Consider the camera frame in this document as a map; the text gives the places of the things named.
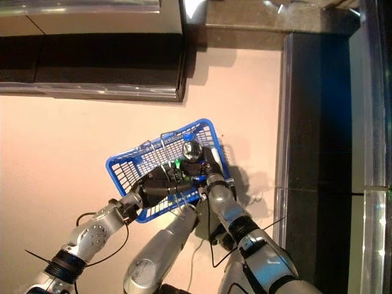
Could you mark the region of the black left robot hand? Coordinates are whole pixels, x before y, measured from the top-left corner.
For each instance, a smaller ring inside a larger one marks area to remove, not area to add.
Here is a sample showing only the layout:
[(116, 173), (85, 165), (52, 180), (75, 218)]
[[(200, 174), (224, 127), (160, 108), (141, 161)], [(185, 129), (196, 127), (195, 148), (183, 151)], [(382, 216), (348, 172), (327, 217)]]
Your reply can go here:
[(140, 179), (140, 196), (144, 208), (156, 206), (169, 195), (186, 192), (193, 187), (178, 168), (157, 167)]

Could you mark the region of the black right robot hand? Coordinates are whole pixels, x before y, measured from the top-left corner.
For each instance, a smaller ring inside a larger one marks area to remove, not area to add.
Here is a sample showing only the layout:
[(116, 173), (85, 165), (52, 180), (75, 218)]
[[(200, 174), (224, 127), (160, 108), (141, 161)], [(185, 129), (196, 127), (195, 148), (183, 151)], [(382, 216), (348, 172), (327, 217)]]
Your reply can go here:
[(197, 160), (183, 159), (179, 167), (184, 177), (196, 183), (206, 181), (211, 175), (223, 175), (221, 166), (209, 147), (202, 147), (202, 153)]

